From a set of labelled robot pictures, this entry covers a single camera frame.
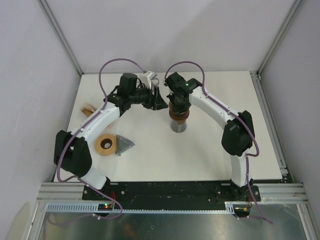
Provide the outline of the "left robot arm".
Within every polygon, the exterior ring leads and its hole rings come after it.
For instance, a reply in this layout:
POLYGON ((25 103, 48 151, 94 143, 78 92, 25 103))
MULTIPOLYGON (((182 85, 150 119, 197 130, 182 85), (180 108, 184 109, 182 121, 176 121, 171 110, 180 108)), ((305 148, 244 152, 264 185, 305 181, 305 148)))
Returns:
POLYGON ((93 194, 98 199, 107 199, 111 188, 106 184, 107 177, 93 166, 90 146, 131 105, 142 105, 153 111, 168 108, 158 85, 154 71, 146 71, 140 76, 122 74, 119 84, 104 96, 102 105, 90 117, 72 131, 61 130, 57 133, 53 159, 57 169, 70 172, 92 186, 93 194))

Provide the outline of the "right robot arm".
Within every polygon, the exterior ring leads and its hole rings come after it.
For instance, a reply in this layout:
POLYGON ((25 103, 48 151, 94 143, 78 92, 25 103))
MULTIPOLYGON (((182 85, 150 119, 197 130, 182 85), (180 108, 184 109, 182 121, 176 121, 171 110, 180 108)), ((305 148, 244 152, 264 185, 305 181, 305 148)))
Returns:
POLYGON ((235 200, 242 201, 249 194, 246 184, 250 177, 246 157, 255 138, 252 115, 246 110, 234 113, 232 108, 214 98, 195 78, 185 80, 174 72, 165 77, 164 85, 169 88, 167 98, 172 130, 182 132, 186 129, 191 106, 205 112, 222 128, 221 144, 230 155, 231 181, 234 184, 230 194, 235 200))

